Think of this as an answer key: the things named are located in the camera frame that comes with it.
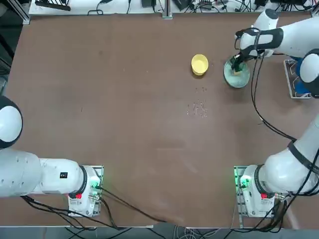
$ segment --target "brown table surface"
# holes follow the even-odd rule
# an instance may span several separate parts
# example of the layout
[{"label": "brown table surface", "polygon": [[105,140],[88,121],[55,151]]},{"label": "brown table surface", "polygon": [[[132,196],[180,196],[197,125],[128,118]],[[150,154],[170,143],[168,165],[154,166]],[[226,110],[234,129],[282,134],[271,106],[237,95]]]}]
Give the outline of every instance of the brown table surface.
[{"label": "brown table surface", "polygon": [[[105,186],[155,217],[181,226],[230,227],[233,166],[263,163],[288,144],[260,125],[250,87],[235,90],[223,79],[223,64],[236,53],[234,33],[249,27],[257,16],[33,19],[23,27],[7,89],[24,118],[23,133],[13,147],[39,157],[103,164]],[[281,14],[279,25],[308,17],[309,13]],[[190,71],[196,53],[209,60],[202,79]],[[283,59],[264,61],[257,104],[269,122],[299,137],[319,104],[290,98]],[[196,102],[204,103],[206,117],[200,111],[193,114]],[[61,195],[39,200],[66,206]],[[314,200],[294,203],[301,228],[318,228],[311,219],[319,212]],[[121,226],[155,223],[108,201]],[[3,226],[66,224],[20,198],[1,199],[0,210]],[[109,221],[104,209],[98,218]]]}]

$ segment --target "yellow cup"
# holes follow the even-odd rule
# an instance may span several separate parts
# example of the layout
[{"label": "yellow cup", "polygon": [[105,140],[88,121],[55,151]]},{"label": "yellow cup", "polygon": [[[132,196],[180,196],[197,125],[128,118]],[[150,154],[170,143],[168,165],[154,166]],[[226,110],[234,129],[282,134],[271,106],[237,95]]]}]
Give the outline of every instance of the yellow cup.
[{"label": "yellow cup", "polygon": [[191,60],[191,68],[195,75],[202,76],[208,69],[208,60],[202,54],[194,55]]}]

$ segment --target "white wire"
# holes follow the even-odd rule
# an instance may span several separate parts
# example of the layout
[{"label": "white wire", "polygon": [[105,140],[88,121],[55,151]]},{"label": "white wire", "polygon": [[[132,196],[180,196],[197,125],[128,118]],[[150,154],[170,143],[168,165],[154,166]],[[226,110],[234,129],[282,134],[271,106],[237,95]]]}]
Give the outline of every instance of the white wire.
[{"label": "white wire", "polygon": [[175,239],[175,231],[176,231],[177,226],[174,227],[174,233],[173,233],[173,239]]},{"label": "white wire", "polygon": [[234,224],[234,218],[235,218],[235,211],[236,211],[236,204],[237,204],[237,195],[239,193],[239,190],[241,190],[240,184],[239,184],[239,177],[237,177],[237,185],[238,185],[238,189],[236,191],[236,195],[235,195],[235,204],[234,204],[234,211],[233,211],[233,219],[231,220],[231,225],[230,225],[230,230],[233,228],[233,224]]},{"label": "white wire", "polygon": [[182,238],[187,238],[188,235],[183,235],[182,237],[180,237],[179,239],[182,239]]},{"label": "white wire", "polygon": [[203,236],[203,238],[208,238],[208,237],[211,237],[212,235],[214,235],[214,234],[215,234],[216,232],[218,232],[220,229],[217,229],[217,230],[215,230],[215,231],[213,231],[213,232],[211,232],[211,233],[208,233],[207,235],[204,235],[205,233],[203,233],[202,235],[197,234],[194,230],[189,229],[189,228],[187,228],[187,230],[192,231],[194,235]]}]

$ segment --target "floor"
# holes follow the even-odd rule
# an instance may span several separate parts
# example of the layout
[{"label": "floor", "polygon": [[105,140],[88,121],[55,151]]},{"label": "floor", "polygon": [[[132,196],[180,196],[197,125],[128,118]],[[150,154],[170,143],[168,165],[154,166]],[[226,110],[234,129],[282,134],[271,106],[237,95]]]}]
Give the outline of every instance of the floor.
[{"label": "floor", "polygon": [[[165,239],[173,239],[174,225],[161,223],[155,225],[153,228],[154,231],[161,234]],[[184,229],[179,228],[178,230],[179,238],[182,238],[184,235]],[[210,236],[212,239],[223,239],[226,234],[229,232],[228,229],[221,229],[216,232],[213,236]],[[92,232],[82,232],[79,234],[84,239],[106,239],[116,235],[118,232],[110,228],[97,228],[96,231]],[[72,236],[65,228],[0,228],[0,239],[17,239],[17,238],[33,238],[33,239],[68,239]],[[124,233],[117,237],[117,239],[160,239],[159,236],[150,232],[144,228],[134,228],[127,233]],[[315,230],[285,230],[282,229],[278,234],[272,233],[231,233],[228,239],[316,239],[319,238],[319,231]]]},{"label": "floor", "polygon": [[[4,7],[0,5],[0,12],[4,12]],[[9,46],[15,51],[22,30],[21,18],[12,10],[8,9],[3,15],[0,16],[0,33],[5,38]],[[8,64],[12,64],[12,59],[7,54],[2,46],[0,46],[0,57]],[[8,80],[8,71],[6,67],[0,64],[0,94],[3,93],[2,86]]]}]

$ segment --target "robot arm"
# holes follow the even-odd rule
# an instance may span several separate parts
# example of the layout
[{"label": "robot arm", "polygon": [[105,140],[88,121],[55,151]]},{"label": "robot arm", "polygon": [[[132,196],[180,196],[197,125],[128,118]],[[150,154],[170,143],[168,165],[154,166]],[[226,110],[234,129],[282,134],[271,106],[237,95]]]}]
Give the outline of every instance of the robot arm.
[{"label": "robot arm", "polygon": [[236,33],[240,48],[231,60],[232,69],[239,72],[242,62],[262,54],[270,57],[274,51],[303,58],[300,78],[312,96],[319,98],[319,19],[308,18],[276,28],[277,22],[277,12],[267,9],[251,28]]},{"label": "robot arm", "polygon": [[[240,70],[242,62],[273,51],[302,58],[300,77],[314,98],[319,97],[319,18],[309,18],[276,28],[277,13],[264,11],[255,24],[237,32],[239,53],[233,57],[232,69]],[[250,165],[240,179],[246,208],[250,217],[264,217],[274,205],[275,193],[296,193],[311,168],[319,149],[319,115],[296,142],[268,157],[264,165]],[[306,182],[301,193],[319,187],[319,167]]]},{"label": "robot arm", "polygon": [[10,149],[22,132],[18,106],[0,96],[0,197],[67,194],[69,210],[93,216],[101,179],[91,166]]}]

